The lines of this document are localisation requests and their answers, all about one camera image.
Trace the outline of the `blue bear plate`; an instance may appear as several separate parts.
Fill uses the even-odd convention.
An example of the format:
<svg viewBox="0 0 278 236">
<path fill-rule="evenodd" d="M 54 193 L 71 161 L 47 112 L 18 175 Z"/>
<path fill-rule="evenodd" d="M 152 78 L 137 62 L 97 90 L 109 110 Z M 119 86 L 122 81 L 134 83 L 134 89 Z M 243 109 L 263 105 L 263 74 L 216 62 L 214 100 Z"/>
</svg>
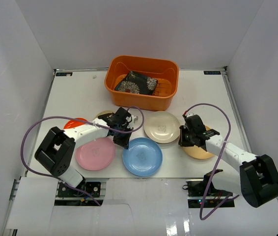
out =
<svg viewBox="0 0 278 236">
<path fill-rule="evenodd" d="M 138 177 L 149 177 L 160 169 L 163 153 L 159 145 L 149 138 L 135 138 L 124 149 L 122 160 L 125 168 Z"/>
</svg>

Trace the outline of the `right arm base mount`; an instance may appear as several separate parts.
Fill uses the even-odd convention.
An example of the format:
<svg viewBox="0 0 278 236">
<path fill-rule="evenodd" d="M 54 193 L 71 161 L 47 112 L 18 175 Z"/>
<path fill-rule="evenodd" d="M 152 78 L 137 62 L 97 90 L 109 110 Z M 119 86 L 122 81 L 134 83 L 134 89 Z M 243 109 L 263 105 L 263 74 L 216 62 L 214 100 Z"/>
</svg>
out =
<svg viewBox="0 0 278 236">
<path fill-rule="evenodd" d="M 204 178 L 193 178 L 187 180 L 182 189 L 187 191 L 189 208 L 200 208 L 203 205 L 202 197 L 212 172 L 204 175 Z M 224 190 L 216 189 L 210 184 L 207 196 L 204 201 L 204 208 L 214 208 L 221 203 L 229 194 Z"/>
</svg>

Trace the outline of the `black floral square plate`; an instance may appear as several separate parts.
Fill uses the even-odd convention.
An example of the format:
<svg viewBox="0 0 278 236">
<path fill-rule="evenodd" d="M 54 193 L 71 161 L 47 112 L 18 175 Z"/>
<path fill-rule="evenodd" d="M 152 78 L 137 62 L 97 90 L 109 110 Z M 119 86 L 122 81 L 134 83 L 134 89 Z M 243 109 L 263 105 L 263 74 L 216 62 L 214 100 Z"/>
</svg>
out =
<svg viewBox="0 0 278 236">
<path fill-rule="evenodd" d="M 147 75 L 129 71 L 114 88 L 115 91 L 133 94 L 152 95 L 157 87 L 158 80 Z"/>
</svg>

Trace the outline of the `pink bear plate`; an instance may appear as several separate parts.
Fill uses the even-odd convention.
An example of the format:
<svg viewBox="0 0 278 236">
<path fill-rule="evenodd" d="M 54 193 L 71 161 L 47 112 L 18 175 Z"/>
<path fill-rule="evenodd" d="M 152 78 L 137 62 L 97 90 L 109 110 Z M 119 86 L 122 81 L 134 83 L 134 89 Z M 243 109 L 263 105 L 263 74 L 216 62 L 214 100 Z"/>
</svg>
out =
<svg viewBox="0 0 278 236">
<path fill-rule="evenodd" d="M 115 144 L 109 137 L 98 138 L 76 150 L 77 163 L 85 170 L 99 171 L 106 168 L 115 157 Z"/>
</svg>

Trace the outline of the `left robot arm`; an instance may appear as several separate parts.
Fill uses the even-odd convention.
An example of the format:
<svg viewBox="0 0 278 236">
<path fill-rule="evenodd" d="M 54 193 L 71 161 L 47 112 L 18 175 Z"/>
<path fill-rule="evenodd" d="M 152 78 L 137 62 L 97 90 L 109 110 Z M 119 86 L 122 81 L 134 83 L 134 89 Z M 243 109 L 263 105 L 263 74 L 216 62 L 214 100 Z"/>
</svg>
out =
<svg viewBox="0 0 278 236">
<path fill-rule="evenodd" d="M 69 129 L 51 128 L 38 147 L 35 159 L 54 177 L 69 185 L 74 196 L 85 192 L 84 177 L 71 166 L 76 148 L 107 136 L 113 136 L 113 142 L 125 149 L 137 116 L 131 115 L 120 107 L 115 113 L 106 113 L 93 121 Z"/>
</svg>

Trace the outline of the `yellow bear plate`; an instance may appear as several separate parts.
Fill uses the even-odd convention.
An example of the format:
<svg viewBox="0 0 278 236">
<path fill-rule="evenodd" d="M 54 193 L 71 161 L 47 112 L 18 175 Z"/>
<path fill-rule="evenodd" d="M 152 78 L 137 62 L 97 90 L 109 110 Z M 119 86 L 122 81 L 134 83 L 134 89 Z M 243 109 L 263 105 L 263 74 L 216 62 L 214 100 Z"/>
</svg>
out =
<svg viewBox="0 0 278 236">
<path fill-rule="evenodd" d="M 207 152 L 197 146 L 181 147 L 181 148 L 188 156 L 195 158 L 195 159 L 204 160 L 204 159 L 209 159 L 214 156 L 214 154 Z"/>
</svg>

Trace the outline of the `cream bear plate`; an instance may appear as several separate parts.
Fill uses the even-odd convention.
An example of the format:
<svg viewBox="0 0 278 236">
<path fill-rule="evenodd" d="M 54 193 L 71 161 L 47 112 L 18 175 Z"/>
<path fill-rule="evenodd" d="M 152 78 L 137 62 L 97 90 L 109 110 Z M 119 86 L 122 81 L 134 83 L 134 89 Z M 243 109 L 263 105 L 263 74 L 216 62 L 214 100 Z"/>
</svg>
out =
<svg viewBox="0 0 278 236">
<path fill-rule="evenodd" d="M 148 138 L 160 144 L 168 144 L 180 136 L 180 122 L 169 112 L 157 111 L 144 121 L 144 131 Z"/>
</svg>

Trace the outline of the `orange glossy plate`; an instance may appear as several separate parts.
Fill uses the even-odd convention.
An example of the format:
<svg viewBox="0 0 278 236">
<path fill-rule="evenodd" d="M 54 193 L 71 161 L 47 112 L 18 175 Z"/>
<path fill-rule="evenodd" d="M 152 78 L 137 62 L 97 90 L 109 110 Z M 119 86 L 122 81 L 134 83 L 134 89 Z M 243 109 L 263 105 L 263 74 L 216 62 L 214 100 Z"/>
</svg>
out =
<svg viewBox="0 0 278 236">
<path fill-rule="evenodd" d="M 84 118 L 75 118 L 74 120 L 69 120 L 65 125 L 64 125 L 64 129 L 70 129 L 70 128 L 75 128 L 78 127 L 80 125 L 84 125 L 85 121 L 87 121 Z"/>
</svg>

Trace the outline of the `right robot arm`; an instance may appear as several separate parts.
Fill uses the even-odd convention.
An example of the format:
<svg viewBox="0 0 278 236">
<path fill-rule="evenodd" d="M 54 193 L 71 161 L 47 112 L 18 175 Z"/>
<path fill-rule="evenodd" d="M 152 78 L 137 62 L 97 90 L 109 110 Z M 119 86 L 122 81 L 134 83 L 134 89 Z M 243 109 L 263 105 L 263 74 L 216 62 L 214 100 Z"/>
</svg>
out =
<svg viewBox="0 0 278 236">
<path fill-rule="evenodd" d="M 183 118 L 179 145 L 196 146 L 218 156 L 236 171 L 231 175 L 216 169 L 205 174 L 203 189 L 207 195 L 224 190 L 243 196 L 254 208 L 278 197 L 278 171 L 270 156 L 257 156 L 227 142 L 218 131 L 207 130 L 198 115 L 184 114 Z"/>
</svg>

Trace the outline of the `beige floral small plate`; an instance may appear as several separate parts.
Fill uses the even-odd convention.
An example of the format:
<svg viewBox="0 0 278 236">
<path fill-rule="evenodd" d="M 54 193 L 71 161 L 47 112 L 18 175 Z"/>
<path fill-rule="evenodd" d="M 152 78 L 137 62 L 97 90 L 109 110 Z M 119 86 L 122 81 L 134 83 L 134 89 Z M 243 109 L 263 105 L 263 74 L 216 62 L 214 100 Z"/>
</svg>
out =
<svg viewBox="0 0 278 236">
<path fill-rule="evenodd" d="M 113 114 L 113 113 L 114 113 L 114 111 L 112 111 L 112 110 L 104 110 L 104 111 L 101 111 L 100 113 L 98 113 L 95 117 L 98 118 L 101 115 Z"/>
</svg>

